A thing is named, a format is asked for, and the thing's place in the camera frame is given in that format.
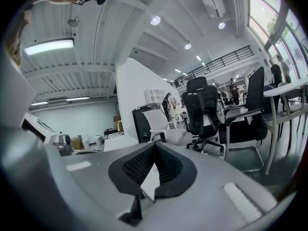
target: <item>paper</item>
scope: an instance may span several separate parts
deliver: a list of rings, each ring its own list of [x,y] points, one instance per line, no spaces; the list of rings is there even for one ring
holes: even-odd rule
[[[207,115],[203,115],[203,127],[210,126],[211,122]]]

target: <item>man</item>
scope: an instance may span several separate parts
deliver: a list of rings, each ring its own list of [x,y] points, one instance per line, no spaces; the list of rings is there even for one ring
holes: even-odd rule
[[[282,59],[280,55],[277,55],[277,60],[281,64],[281,69],[284,75],[285,82],[291,83],[290,69],[288,64]]]
[[[231,83],[229,84],[230,92],[232,93],[235,105],[239,105],[239,93],[237,91],[237,85],[234,83],[233,78],[230,79]]]
[[[269,63],[271,65],[270,71],[274,76],[275,88],[277,88],[278,85],[282,83],[281,69],[277,64],[273,62],[272,59],[269,60]]]

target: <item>fluorescent light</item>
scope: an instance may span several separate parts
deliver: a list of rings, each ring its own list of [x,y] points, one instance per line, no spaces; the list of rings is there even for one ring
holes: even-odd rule
[[[44,105],[44,104],[48,104],[48,102],[43,101],[43,102],[38,102],[38,103],[32,103],[32,106],[39,106],[39,105]]]
[[[68,98],[66,101],[76,101],[76,100],[85,100],[89,99],[89,97],[81,97],[81,98]]]
[[[152,19],[152,21],[151,21],[151,24],[152,25],[158,25],[160,23],[160,17],[158,16],[158,15],[156,15],[153,19]]]
[[[218,28],[219,29],[223,29],[225,27],[225,23],[224,22],[221,22],[219,25],[218,25]]]
[[[25,48],[25,52],[27,53],[28,56],[30,56],[44,51],[73,48],[73,47],[74,47],[74,39],[64,38],[64,39],[50,40],[39,44],[30,45]]]
[[[186,49],[186,50],[189,50],[191,47],[192,47],[192,45],[191,45],[191,44],[187,44],[187,45],[185,45],[185,49]]]

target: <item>table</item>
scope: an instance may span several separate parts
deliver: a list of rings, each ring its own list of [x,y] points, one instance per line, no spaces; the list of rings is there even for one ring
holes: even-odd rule
[[[269,161],[268,161],[268,164],[267,164],[266,169],[265,169],[266,175],[269,174],[270,166],[271,166],[271,163],[273,161],[274,155],[276,153],[275,149],[276,149],[276,141],[277,141],[277,136],[278,136],[276,134],[277,125],[280,124],[280,123],[290,121],[290,120],[308,112],[308,107],[304,107],[303,109],[296,111],[292,114],[287,114],[285,116],[277,118],[275,103],[274,103],[274,97],[281,95],[283,93],[287,93],[289,91],[292,91],[296,88],[302,87],[302,86],[306,85],[307,83],[308,83],[308,77],[299,79],[295,82],[284,85],[282,87],[278,87],[278,88],[275,88],[275,89],[272,89],[272,90],[265,91],[264,94],[263,94],[264,97],[270,97],[270,105],[271,105],[271,111],[272,111],[272,121],[266,122],[266,125],[267,125],[268,130],[273,134],[272,144],[271,144],[270,153],[269,153],[269,155],[270,155]]]

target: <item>black chair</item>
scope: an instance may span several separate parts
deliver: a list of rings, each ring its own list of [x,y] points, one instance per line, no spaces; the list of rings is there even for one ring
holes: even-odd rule
[[[182,101],[190,118],[189,124],[187,124],[187,118],[184,119],[186,129],[193,135],[199,136],[199,140],[191,144],[193,144],[194,149],[198,150],[200,148],[197,147],[197,144],[202,143],[201,152],[206,144],[218,146],[221,152],[224,151],[223,145],[209,140],[209,138],[217,134],[221,125],[221,121],[217,116],[217,97],[217,88],[213,85],[208,85],[205,77],[198,77],[188,81],[187,91],[182,94]]]
[[[264,166],[262,158],[257,147],[245,146],[240,148],[230,148],[230,143],[239,143],[245,141],[257,140],[266,138],[268,130],[265,121],[262,117],[262,101],[264,88],[264,68],[260,67],[250,78],[248,86],[248,94],[245,106],[238,106],[226,110],[225,124],[219,128],[220,143],[226,144],[225,161],[228,160],[229,150],[239,151],[245,149],[253,149],[261,161],[261,167],[255,169],[241,169],[243,172],[255,172],[262,169]]]

